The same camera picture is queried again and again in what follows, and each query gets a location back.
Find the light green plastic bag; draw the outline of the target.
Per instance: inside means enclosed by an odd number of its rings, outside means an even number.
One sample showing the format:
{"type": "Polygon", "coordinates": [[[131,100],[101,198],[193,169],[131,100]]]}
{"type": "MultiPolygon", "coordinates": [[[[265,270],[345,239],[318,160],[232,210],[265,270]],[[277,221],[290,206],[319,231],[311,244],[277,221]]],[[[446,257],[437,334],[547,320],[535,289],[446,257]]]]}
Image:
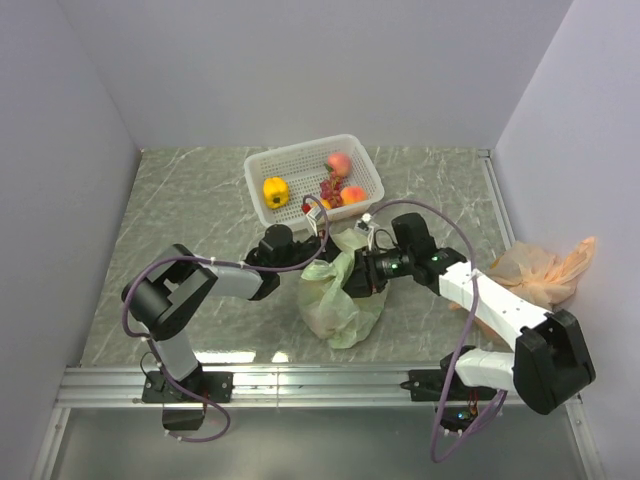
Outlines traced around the light green plastic bag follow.
{"type": "Polygon", "coordinates": [[[307,327],[333,349],[348,349],[363,341],[379,320],[387,293],[353,298],[343,290],[354,270],[355,252],[367,245],[365,236],[346,229],[331,237],[338,255],[330,261],[316,259],[300,276],[297,305],[307,327]]]}

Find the yellow bell pepper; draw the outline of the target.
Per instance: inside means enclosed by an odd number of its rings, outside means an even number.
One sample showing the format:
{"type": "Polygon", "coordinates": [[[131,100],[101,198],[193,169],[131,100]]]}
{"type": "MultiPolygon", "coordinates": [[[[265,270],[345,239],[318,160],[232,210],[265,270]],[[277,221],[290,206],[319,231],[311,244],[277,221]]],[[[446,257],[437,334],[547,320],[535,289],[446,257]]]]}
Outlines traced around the yellow bell pepper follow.
{"type": "Polygon", "coordinates": [[[289,186],[280,177],[267,178],[263,183],[263,198],[269,209],[276,210],[289,202],[289,186]]]}

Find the white plastic basket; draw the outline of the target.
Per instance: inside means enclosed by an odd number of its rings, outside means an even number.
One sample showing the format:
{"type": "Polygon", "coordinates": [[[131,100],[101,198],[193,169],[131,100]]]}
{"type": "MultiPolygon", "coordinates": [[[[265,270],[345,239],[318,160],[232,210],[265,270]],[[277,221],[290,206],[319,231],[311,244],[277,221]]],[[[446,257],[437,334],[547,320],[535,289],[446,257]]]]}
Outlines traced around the white plastic basket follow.
{"type": "Polygon", "coordinates": [[[293,231],[307,229],[309,223],[301,208],[303,197],[306,194],[320,196],[320,183],[328,177],[328,157],[336,152],[351,159],[351,173],[344,184],[363,188],[367,198],[363,202],[330,210],[329,220],[335,222],[359,216],[381,201],[385,190],[365,147],[355,136],[340,134],[267,150],[246,158],[245,179],[261,224],[265,227],[284,224],[293,231]],[[289,187],[289,201],[277,209],[269,208],[263,195],[264,181],[271,177],[283,179],[289,187]]]}

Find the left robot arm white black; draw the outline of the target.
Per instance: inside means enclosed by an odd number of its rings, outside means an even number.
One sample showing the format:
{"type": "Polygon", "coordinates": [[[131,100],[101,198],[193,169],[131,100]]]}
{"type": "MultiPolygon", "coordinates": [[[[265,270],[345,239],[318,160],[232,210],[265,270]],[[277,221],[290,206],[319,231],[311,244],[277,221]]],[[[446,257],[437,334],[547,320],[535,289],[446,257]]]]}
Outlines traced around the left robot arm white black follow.
{"type": "Polygon", "coordinates": [[[168,393],[189,402],[203,389],[203,373],[185,328],[207,296],[259,301],[279,287],[282,273],[332,260],[338,253],[327,232],[296,241],[281,224],[269,227],[238,263],[198,257],[174,244],[123,289],[123,329],[149,343],[168,393]]]}

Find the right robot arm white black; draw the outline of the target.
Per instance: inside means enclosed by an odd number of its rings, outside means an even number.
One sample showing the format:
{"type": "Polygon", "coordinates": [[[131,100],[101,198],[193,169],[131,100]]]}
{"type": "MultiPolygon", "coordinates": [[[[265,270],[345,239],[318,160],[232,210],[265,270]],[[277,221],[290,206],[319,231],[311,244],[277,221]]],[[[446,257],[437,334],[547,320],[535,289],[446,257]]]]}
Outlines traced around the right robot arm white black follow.
{"type": "Polygon", "coordinates": [[[354,298],[384,290],[410,277],[434,294],[467,309],[506,342],[507,353],[462,347],[446,357],[440,375],[445,395],[462,399],[474,388],[515,392],[533,411],[546,415],[590,385],[596,372],[577,318],[548,311],[519,298],[452,248],[439,248],[418,213],[392,220],[395,245],[356,251],[344,289],[354,298]]]}

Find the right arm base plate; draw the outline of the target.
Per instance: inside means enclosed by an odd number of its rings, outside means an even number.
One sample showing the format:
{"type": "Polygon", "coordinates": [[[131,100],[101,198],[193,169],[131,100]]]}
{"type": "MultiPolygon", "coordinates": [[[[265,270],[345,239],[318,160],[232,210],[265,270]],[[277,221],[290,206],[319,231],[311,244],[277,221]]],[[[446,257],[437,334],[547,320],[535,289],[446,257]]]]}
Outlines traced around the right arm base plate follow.
{"type": "MultiPolygon", "coordinates": [[[[400,387],[410,393],[413,402],[438,402],[444,388],[446,372],[442,370],[410,370],[408,380],[400,387]]],[[[486,387],[467,387],[454,377],[447,396],[448,402],[461,402],[461,406],[447,406],[440,426],[445,432],[462,434],[479,415],[480,401],[490,401],[497,391],[486,387]]]]}

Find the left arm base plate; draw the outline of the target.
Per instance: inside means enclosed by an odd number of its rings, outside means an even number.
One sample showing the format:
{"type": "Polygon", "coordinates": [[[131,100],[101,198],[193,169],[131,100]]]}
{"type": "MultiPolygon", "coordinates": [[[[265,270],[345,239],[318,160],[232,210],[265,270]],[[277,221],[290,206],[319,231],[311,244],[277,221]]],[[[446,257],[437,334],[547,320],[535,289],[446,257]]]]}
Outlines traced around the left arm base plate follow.
{"type": "Polygon", "coordinates": [[[162,425],[169,434],[178,437],[197,433],[214,411],[222,416],[222,429],[213,437],[219,438],[229,430],[230,415],[222,405],[232,398],[231,372],[201,371],[180,382],[169,381],[161,371],[145,376],[141,403],[162,408],[162,425]]]}

